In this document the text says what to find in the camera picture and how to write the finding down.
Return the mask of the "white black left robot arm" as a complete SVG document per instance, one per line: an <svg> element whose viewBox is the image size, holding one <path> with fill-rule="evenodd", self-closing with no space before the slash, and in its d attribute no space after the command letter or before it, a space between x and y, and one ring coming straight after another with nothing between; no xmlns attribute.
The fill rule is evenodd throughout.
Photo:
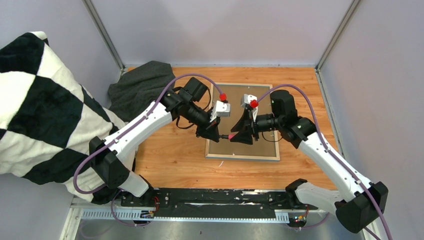
<svg viewBox="0 0 424 240"><path fill-rule="evenodd" d="M197 106L209 88L193 75L185 86L172 88L169 83L157 100L126 126L104 139L93 138L89 143L90 167L109 189L131 193L140 206L153 201L152 187L132 170L131 154L150 135L179 118L196 126L196 136L219 142L218 125L221 117L230 115L230 105L221 92L214 106L205 110Z"/></svg>

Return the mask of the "wooden photo frame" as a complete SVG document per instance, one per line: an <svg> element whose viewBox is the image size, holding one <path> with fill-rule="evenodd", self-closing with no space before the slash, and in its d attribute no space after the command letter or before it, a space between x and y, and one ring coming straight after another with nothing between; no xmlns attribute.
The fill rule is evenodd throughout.
<svg viewBox="0 0 424 240"><path fill-rule="evenodd" d="M271 84L249 84L249 83L229 83L217 84L226 94L230 103L230 116L222 117L218 125L221 135L230 134L231 128L236 124L243 114L241 99L243 94L260 97L272 88ZM252 145L230 142L228 139L221 139L219 142L206 140L205 158L221 160L243 160L243 161L280 161L279 134L276 130L264 133L265 138L259 135L259 140Z"/></svg>

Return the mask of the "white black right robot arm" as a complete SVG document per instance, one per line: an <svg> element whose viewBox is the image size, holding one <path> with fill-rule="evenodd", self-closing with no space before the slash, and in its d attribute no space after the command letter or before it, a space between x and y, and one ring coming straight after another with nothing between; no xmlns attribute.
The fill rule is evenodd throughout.
<svg viewBox="0 0 424 240"><path fill-rule="evenodd" d="M258 114L257 98L241 97L243 114L231 129L231 142L252 145L260 134L278 131L282 138L312 159L334 183L329 190L297 179L285 188L292 209L310 205L330 213L351 233L364 230L385 211L389 190L354 169L326 140L313 120L298 115L294 97L287 90L269 93L269 114Z"/></svg>

